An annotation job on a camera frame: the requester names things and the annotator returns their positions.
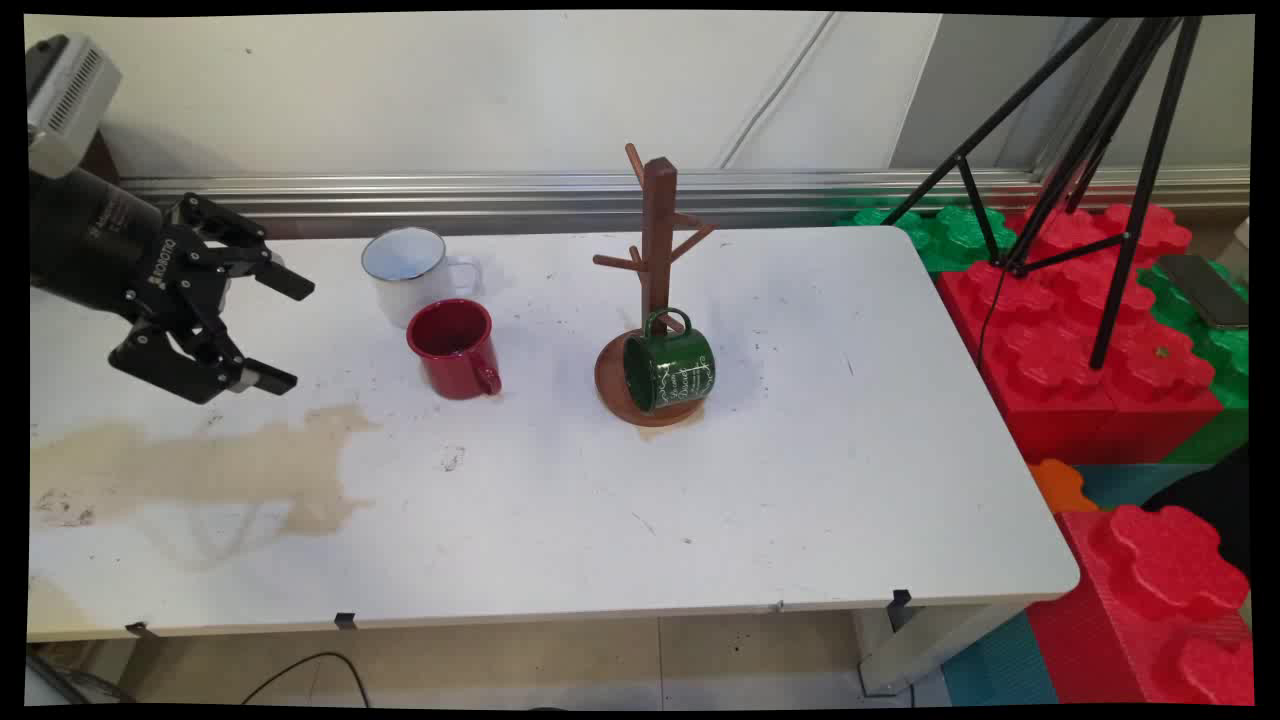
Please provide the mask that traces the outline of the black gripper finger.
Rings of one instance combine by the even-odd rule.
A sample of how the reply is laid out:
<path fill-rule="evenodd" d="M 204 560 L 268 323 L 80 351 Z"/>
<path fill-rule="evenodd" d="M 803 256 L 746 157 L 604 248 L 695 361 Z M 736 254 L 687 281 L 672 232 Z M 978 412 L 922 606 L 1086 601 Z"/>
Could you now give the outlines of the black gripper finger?
<path fill-rule="evenodd" d="M 264 227 L 205 196 L 186 193 L 165 210 L 165 237 L 175 241 L 182 266 L 253 277 L 294 301 L 315 291 L 314 282 L 288 269 L 268 247 Z"/>
<path fill-rule="evenodd" d="M 298 383 L 296 375 L 246 356 L 209 304 L 160 299 L 150 307 L 142 299 L 120 299 L 108 310 L 131 324 L 108 356 L 110 366 L 192 404 L 225 391 L 285 395 Z"/>

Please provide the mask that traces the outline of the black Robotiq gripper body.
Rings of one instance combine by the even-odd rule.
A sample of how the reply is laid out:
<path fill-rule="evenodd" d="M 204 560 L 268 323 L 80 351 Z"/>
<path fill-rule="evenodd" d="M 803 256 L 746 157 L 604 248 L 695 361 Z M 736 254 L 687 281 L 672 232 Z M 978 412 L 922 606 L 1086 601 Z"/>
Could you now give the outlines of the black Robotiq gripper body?
<path fill-rule="evenodd" d="M 131 324 L 191 324 L 188 229 L 87 170 L 29 170 L 28 188 L 32 287 Z"/>

